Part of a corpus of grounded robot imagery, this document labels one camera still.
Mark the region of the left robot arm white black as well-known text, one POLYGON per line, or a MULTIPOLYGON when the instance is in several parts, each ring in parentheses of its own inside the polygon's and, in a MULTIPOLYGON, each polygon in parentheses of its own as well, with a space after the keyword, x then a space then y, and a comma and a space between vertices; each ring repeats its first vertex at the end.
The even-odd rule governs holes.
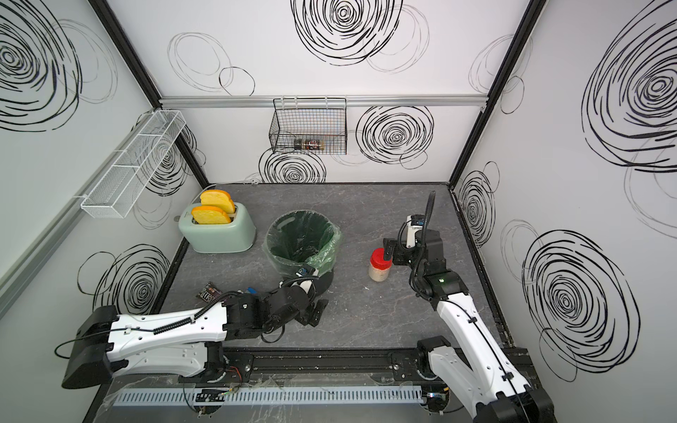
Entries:
POLYGON ((270 344, 296 321, 317 326, 328 302, 317 277, 293 278, 269 293, 227 291, 202 308, 156 315, 97 308, 82 324, 67 356, 66 390, 99 386, 121 375, 178 375, 218 382, 231 370, 227 341, 258 338, 270 344))

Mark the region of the oatmeal jar clear plastic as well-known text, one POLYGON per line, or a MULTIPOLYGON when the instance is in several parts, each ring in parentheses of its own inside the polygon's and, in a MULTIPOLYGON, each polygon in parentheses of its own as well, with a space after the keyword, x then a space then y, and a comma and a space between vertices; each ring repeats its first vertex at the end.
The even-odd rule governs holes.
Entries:
POLYGON ((384 282, 389 277, 391 268, 391 262, 371 262, 368 276, 375 282, 384 282))

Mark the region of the red jar lid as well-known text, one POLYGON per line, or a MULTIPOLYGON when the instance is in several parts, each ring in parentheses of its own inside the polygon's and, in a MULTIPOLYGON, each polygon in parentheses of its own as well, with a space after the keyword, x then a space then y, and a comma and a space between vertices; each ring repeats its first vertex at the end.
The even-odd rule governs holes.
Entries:
POLYGON ((370 257, 370 265, 376 270, 385 271, 391 268, 392 261, 385 259, 384 248, 378 248, 373 251, 370 257))

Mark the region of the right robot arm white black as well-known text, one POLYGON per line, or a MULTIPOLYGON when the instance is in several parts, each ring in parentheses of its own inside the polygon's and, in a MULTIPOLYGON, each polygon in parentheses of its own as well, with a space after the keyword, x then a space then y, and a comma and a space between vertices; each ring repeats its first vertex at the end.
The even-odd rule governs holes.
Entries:
POLYGON ((421 342, 421 373, 441 379, 475 422, 553 422, 555 406, 542 388, 520 374, 490 331, 462 278, 448 268, 439 232, 421 229, 414 246, 383 241, 385 261, 410 268, 414 292, 450 328, 458 347, 421 342))

